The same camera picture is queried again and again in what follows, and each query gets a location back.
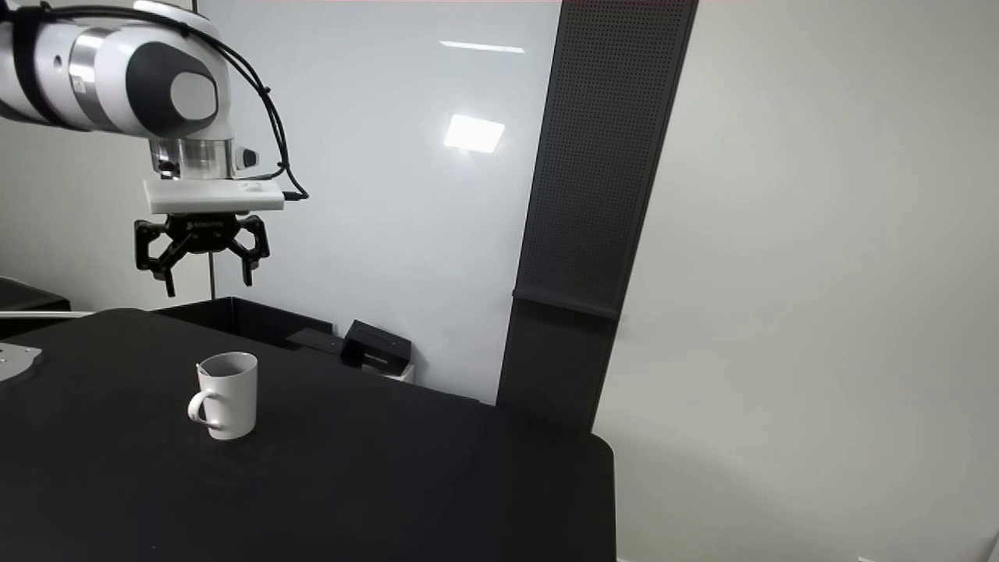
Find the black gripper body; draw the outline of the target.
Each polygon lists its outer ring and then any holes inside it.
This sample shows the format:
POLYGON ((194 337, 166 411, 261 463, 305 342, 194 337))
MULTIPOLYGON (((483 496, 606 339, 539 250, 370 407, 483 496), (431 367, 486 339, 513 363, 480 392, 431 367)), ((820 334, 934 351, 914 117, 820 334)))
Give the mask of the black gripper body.
POLYGON ((173 215, 166 230, 186 252, 220 252, 230 245, 241 225, 233 215, 173 215))

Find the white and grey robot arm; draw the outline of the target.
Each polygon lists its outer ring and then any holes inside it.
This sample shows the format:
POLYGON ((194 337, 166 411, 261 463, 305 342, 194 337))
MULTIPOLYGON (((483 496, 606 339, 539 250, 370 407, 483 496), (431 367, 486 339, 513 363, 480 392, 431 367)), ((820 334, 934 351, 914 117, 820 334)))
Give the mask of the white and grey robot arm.
POLYGON ((268 177, 241 177, 257 154, 230 133, 230 77, 215 24, 169 0, 131 6, 13 6, 0 19, 0 116, 150 142, 134 264, 175 293, 186 252, 230 250, 254 281, 268 256, 259 209, 281 209, 268 177))

